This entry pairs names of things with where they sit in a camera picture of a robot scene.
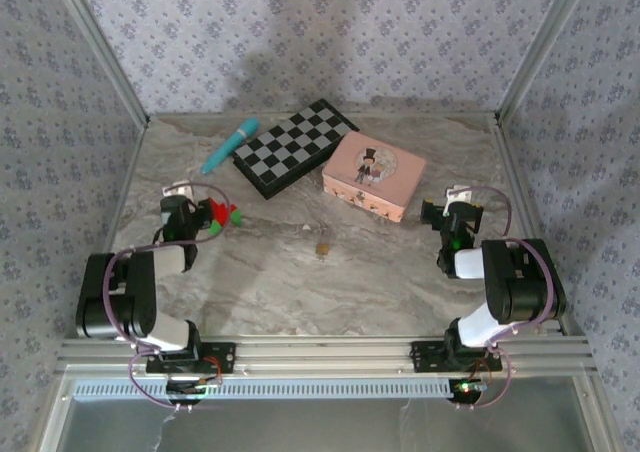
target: gray marble floor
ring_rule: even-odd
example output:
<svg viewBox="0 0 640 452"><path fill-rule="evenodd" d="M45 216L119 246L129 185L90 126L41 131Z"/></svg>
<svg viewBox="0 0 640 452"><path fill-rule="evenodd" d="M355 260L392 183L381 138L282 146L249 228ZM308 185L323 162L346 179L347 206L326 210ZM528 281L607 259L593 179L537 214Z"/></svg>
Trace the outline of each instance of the gray marble floor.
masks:
<svg viewBox="0 0 640 452"><path fill-rule="evenodd" d="M286 115L258 117L260 131ZM484 290L481 281L450 280L437 268L439 236L419 223L421 202L443 201L445 188L453 184L488 184L509 193L493 138L481 128L441 117L351 118L363 133L428 161L400 224L325 194L321 168L268 201L230 159L203 178L204 159L241 119L155 117L114 250L151 241L161 225L163 186L204 180L229 194L244 222L201 246L191 271L158 281L164 312L193 320L207 335L441 334L453 318L483 301ZM201 198L207 191L197 194ZM474 202L486 208L479 239L499 237L504 204L488 193L474 194ZM330 230L324 261L316 256L322 223ZM511 235L518 235L517 221Z"/></svg>

